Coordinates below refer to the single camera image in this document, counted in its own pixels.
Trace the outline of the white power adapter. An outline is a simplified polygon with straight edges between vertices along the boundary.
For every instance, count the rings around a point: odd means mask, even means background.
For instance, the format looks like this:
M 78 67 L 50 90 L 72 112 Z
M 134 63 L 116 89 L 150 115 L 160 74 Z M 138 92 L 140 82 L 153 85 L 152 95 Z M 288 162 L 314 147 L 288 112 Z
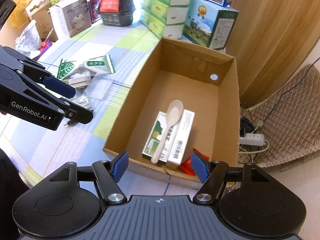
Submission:
M 84 88 L 87 87 L 90 82 L 91 82 L 91 76 L 79 76 L 79 77 L 74 77 L 72 79 L 64 80 L 64 83 L 67 85 L 73 87 L 73 88 Z

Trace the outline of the silver green leaf tea bag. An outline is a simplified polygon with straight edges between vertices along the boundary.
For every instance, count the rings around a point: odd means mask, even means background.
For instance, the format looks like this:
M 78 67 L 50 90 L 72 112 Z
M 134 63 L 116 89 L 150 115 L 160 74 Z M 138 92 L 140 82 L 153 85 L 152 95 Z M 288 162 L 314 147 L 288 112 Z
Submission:
M 113 74 L 115 72 L 110 55 L 106 54 L 84 61 L 61 60 L 57 78 L 59 80 L 67 80 L 71 79 L 75 74 L 95 76 L 96 74 Z

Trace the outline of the green white throat spray box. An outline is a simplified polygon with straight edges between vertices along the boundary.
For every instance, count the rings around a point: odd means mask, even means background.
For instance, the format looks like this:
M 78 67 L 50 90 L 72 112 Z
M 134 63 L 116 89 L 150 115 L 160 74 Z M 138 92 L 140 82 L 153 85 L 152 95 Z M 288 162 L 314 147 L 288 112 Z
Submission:
M 142 156 L 144 158 L 150 159 L 153 156 L 155 150 L 157 149 L 157 146 L 159 145 L 160 140 L 164 135 L 164 131 L 166 130 L 166 128 L 167 128 L 166 113 L 159 112 L 155 120 L 155 123 L 153 124 L 153 127 L 150 131 L 150 134 L 146 140 L 145 146 L 142 150 Z M 177 130 L 178 130 L 178 125 L 172 126 L 169 129 L 167 133 L 167 137 L 165 139 L 163 150 L 159 157 L 159 161 L 158 161 L 159 163 L 165 164 L 167 162 L 171 148 L 174 143 Z

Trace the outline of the white plastic spoon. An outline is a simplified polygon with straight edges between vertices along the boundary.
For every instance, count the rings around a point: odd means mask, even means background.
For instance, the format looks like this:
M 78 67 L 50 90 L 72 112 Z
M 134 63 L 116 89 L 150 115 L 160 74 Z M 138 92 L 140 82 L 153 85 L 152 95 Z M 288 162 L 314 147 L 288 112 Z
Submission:
M 157 146 L 152 158 L 151 158 L 151 162 L 156 164 L 159 161 L 161 152 L 163 150 L 163 146 L 165 144 L 169 129 L 172 126 L 175 126 L 181 119 L 182 114 L 184 111 L 184 105 L 183 102 L 180 100 L 174 100 L 170 103 L 168 110 L 166 112 L 166 124 L 167 127 L 163 133 L 163 136 L 159 142 L 159 145 Z

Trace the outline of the clear plastic box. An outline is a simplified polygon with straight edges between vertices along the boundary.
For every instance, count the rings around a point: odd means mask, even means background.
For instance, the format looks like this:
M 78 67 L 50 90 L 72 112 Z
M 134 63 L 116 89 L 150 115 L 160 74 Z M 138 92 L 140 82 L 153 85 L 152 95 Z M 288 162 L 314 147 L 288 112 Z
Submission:
M 87 103 L 88 107 L 92 107 L 96 102 L 109 103 L 113 81 L 105 79 L 92 80 L 91 83 L 84 89 L 82 98 Z

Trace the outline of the white green medicine box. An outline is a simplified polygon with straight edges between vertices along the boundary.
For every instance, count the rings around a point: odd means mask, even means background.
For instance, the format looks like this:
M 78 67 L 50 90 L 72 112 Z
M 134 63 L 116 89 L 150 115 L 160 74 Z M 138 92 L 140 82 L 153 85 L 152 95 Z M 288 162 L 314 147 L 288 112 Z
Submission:
M 167 162 L 180 165 L 187 146 L 195 113 L 185 109 L 177 127 Z

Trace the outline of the crumpled clear plastic bag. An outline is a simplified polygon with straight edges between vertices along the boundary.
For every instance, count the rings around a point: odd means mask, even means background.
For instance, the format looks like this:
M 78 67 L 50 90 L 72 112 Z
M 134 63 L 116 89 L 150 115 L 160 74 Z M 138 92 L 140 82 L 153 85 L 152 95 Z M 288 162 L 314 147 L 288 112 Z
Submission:
M 31 59 L 40 55 L 41 38 L 36 27 L 36 21 L 32 20 L 21 35 L 16 38 L 15 50 Z

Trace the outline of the white power strip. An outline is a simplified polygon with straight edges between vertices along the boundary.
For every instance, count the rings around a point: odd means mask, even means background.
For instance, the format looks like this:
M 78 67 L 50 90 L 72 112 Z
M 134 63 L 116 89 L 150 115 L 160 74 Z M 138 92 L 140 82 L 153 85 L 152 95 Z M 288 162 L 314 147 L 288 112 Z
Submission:
M 239 138 L 240 145 L 264 146 L 265 139 L 263 134 L 247 133 L 244 137 Z

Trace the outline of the white appliance box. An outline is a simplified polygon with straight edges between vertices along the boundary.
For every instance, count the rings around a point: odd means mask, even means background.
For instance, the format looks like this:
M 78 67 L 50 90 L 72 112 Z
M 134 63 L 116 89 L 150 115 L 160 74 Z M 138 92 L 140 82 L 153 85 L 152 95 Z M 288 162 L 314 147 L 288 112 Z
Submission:
M 87 0 L 62 0 L 51 6 L 49 12 L 59 40 L 71 38 L 91 26 Z

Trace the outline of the brown hanging cardboard box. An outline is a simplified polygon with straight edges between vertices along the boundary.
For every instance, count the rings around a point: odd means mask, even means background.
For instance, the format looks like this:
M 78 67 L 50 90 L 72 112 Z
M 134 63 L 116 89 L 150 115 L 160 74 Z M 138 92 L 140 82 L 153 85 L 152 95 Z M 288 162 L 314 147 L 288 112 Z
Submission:
M 49 0 L 32 0 L 25 8 L 30 21 L 36 21 L 36 28 L 41 39 L 46 39 L 51 30 L 53 30 L 48 39 L 52 42 L 58 40 L 57 34 L 54 30 L 49 8 L 51 3 Z

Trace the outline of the yellow plastic bag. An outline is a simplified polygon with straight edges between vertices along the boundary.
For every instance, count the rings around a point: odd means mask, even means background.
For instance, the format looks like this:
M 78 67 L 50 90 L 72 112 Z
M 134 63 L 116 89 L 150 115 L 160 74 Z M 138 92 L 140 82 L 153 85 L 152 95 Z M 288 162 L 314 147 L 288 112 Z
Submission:
M 29 23 L 29 16 L 25 12 L 26 7 L 33 0 L 13 0 L 16 3 L 16 8 L 9 17 L 9 23 L 14 29 L 21 29 L 25 24 Z

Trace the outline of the black instant noodle bowl stack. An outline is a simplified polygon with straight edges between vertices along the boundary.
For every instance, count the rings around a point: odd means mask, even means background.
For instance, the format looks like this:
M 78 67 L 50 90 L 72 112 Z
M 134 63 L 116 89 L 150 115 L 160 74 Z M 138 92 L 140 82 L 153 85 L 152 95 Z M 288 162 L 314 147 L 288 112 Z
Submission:
M 133 22 L 133 0 L 100 0 L 99 14 L 104 25 L 127 27 Z

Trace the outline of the green tissue pack bottom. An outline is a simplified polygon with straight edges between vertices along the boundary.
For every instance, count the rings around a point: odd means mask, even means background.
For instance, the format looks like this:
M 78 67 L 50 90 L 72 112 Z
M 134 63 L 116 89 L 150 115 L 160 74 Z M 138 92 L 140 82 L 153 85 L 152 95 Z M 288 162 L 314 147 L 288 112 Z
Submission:
M 162 38 L 163 36 L 175 39 L 182 38 L 184 24 L 166 25 L 157 17 L 153 16 L 145 10 L 141 11 L 140 22 L 144 24 L 158 38 Z

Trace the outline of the green tissue pack middle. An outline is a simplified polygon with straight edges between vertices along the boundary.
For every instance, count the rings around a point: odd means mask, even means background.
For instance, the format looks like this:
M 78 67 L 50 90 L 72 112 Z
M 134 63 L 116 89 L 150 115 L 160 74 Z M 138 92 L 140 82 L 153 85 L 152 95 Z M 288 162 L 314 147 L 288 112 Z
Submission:
M 185 22 L 188 6 L 169 6 L 159 0 L 142 0 L 141 20 L 149 20 L 154 16 L 166 25 L 182 24 Z

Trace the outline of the green cow milk carton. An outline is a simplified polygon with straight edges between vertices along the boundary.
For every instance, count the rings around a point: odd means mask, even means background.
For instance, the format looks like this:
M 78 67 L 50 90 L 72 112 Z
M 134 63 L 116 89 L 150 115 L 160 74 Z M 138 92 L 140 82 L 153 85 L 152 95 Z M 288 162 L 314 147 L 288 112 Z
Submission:
M 194 44 L 215 50 L 223 49 L 238 15 L 237 10 L 209 0 L 190 0 L 183 35 Z

